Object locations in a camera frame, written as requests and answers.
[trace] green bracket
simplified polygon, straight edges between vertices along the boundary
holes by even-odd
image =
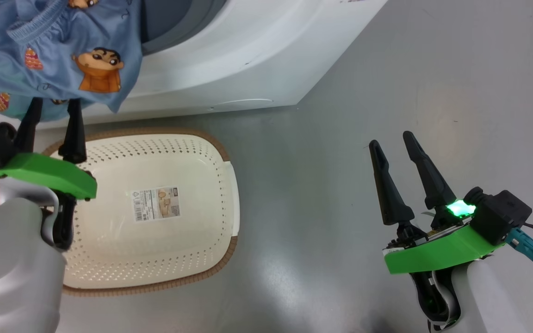
[[[384,260],[390,274],[436,271],[482,258],[503,245],[491,245],[467,225],[437,240],[388,253]]]
[[[76,165],[42,154],[17,154],[0,169],[8,176],[71,194],[77,200],[96,198],[96,180]]]

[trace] metal floor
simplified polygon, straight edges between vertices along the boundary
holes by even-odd
[[[236,169],[242,222],[216,276],[137,296],[64,296],[59,333],[423,333],[415,289],[390,276],[368,142],[406,203],[423,188],[411,130],[457,196],[505,188],[533,207],[533,2],[389,0],[296,107],[91,126],[209,132]],[[39,133],[38,148],[60,139]],[[491,259],[533,332],[533,265]]]

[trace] basket rim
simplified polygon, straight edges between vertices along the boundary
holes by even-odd
[[[103,131],[100,133],[90,134],[85,136],[85,141],[96,141],[101,139],[111,139],[113,137],[121,137],[121,136],[135,136],[135,135],[150,135],[150,134],[180,134],[180,135],[194,135],[201,137],[202,139],[205,139],[206,141],[209,141],[215,149],[219,152],[224,162],[228,162],[230,160],[228,152],[226,152],[223,145],[220,143],[220,141],[217,141],[214,137],[209,135],[208,133],[205,133],[203,131],[195,130],[195,129],[187,129],[184,127],[145,127],[145,128],[137,128],[137,129],[121,129],[121,130],[111,130],[111,131]],[[63,145],[63,140],[59,140],[49,147],[47,147],[45,150],[43,150],[42,154],[46,156],[51,156],[55,152],[59,150],[59,147]]]
[[[228,263],[229,259],[236,250],[237,245],[237,236],[232,236],[228,250],[222,259],[215,264],[212,268],[209,268],[206,271],[191,275],[185,276],[182,278],[176,278],[174,280],[168,280],[164,282],[152,283],[152,284],[143,284],[141,286],[133,287],[123,287],[123,288],[107,288],[107,289],[80,289],[68,287],[63,284],[63,293],[70,296],[77,297],[108,297],[108,296],[124,296],[124,295],[137,295],[142,293],[150,293],[151,291],[160,291],[164,289],[169,289],[178,286],[184,286],[185,284],[190,284],[193,282],[199,282],[206,278],[217,274],[225,265]]]
[[[226,152],[223,145],[217,141],[214,137],[211,135],[195,130],[195,129],[187,129],[182,127],[146,127],[146,128],[136,128],[136,129],[120,129],[120,130],[111,130],[111,131],[103,131],[100,133],[95,133],[91,135],[86,135],[85,141],[96,141],[101,139],[110,139],[113,137],[121,137],[121,136],[136,136],[136,135],[153,135],[153,134],[178,134],[178,135],[194,135],[201,137],[202,139],[205,139],[206,141],[209,141],[216,150],[221,155],[224,162],[230,161],[229,155]],[[55,152],[59,150],[59,147],[63,145],[63,140],[59,140],[52,145],[50,145],[48,148],[43,150],[42,154],[46,156],[51,156]],[[222,268],[225,267],[225,265],[228,263],[229,259],[233,255],[237,245],[237,236],[232,236],[230,240],[230,244],[228,246],[228,250],[226,251],[225,255],[222,257],[218,263],[215,264],[212,268],[209,268],[206,271],[193,274],[191,276],[186,276],[182,278],[176,278],[174,280],[168,280],[164,282],[158,282],[158,283],[152,283],[152,284],[142,284],[141,286],[132,286],[132,287],[123,287],[123,288],[103,288],[103,289],[81,289],[81,288],[73,288],[67,286],[65,283],[63,283],[63,293],[66,295],[71,296],[78,296],[78,297],[108,297],[108,296],[122,296],[122,295],[137,295],[141,293],[148,293],[151,291],[160,291],[164,289],[169,289],[172,287],[177,286],[184,286],[185,284],[198,282],[200,280],[204,280],[206,278],[209,278],[219,272]]]

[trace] white washing machine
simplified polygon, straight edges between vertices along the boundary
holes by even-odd
[[[95,104],[84,122],[296,104],[386,1],[145,0],[137,84],[118,114]]]

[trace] fabric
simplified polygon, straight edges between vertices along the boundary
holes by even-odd
[[[142,61],[140,1],[0,0],[0,112],[22,118],[43,97],[42,121],[68,99],[117,112]]]

